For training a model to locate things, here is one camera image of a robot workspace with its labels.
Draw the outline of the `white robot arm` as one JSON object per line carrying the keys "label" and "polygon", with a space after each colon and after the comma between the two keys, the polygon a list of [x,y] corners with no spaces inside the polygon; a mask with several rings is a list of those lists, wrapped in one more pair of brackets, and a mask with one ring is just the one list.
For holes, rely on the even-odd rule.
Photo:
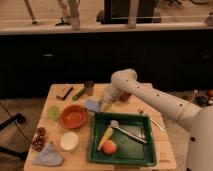
{"label": "white robot arm", "polygon": [[116,71],[102,95],[113,103],[130,93],[178,123],[189,132],[186,171],[213,171],[213,105],[199,107],[187,100],[143,86],[134,69]]}

